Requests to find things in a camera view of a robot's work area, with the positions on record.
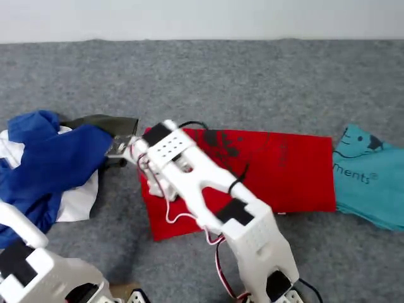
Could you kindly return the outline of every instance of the dark green cloth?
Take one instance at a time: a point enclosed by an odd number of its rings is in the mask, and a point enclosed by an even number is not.
[[[102,114],[85,116],[71,121],[68,121],[63,115],[59,115],[59,118],[61,120],[60,125],[71,129],[78,128],[84,124],[91,124],[109,133],[112,137],[136,134],[139,122],[139,119],[136,118],[113,117]],[[106,170],[110,167],[124,167],[126,164],[127,161],[123,158],[109,158],[101,167],[101,170]]]
[[[136,134],[138,122],[139,120],[136,118],[113,117],[97,114],[71,121],[62,121],[61,125],[75,129],[83,124],[91,124],[109,133],[111,136],[119,136],[125,134]]]

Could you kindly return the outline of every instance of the white cloth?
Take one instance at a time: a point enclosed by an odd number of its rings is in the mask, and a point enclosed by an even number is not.
[[[63,134],[68,131],[71,131],[71,128],[61,126],[58,133]],[[12,169],[21,165],[24,147],[25,145],[23,143],[8,141],[7,129],[0,133],[0,158],[5,158]],[[88,220],[97,193],[98,171],[96,170],[84,185],[72,188],[62,194],[56,222]]]

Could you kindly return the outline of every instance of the red wire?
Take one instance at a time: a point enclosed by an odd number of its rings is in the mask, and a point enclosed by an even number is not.
[[[225,275],[224,275],[224,273],[223,273],[222,266],[221,266],[221,264],[220,264],[220,259],[219,259],[219,246],[220,246],[221,243],[223,243],[223,242],[225,242],[225,241],[226,241],[226,239],[225,239],[224,237],[222,237],[222,238],[218,241],[218,243],[217,243],[217,245],[216,245],[215,262],[216,262],[216,264],[217,264],[217,273],[218,273],[218,275],[219,275],[220,280],[221,280],[222,283],[223,283],[223,286],[226,288],[226,291],[229,293],[229,295],[231,296],[231,298],[237,299],[237,300],[242,300],[242,299],[245,299],[246,297],[248,297],[248,296],[250,295],[250,293],[249,293],[249,292],[244,292],[243,294],[236,296],[236,295],[234,294],[234,291],[233,291],[232,287],[230,286],[229,282],[227,281],[227,279],[226,279],[226,277],[225,277]]]

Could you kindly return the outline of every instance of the cartoon print on teal shirt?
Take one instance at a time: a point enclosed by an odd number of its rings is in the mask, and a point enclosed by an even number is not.
[[[333,153],[336,158],[359,158],[380,152],[387,147],[389,144],[350,124],[343,132],[341,141]]]

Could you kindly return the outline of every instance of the gray carpet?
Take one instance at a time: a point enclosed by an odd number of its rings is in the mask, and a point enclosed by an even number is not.
[[[39,108],[76,118],[166,118],[213,128],[332,136],[355,122],[404,146],[404,41],[102,42],[0,45],[0,120]],[[110,170],[87,222],[49,248],[140,282],[153,303],[231,302],[202,234],[153,242],[133,167]],[[279,217],[300,274],[325,302],[402,302],[404,234],[339,213]],[[241,291],[234,257],[223,267]],[[316,302],[310,291],[298,287]]]

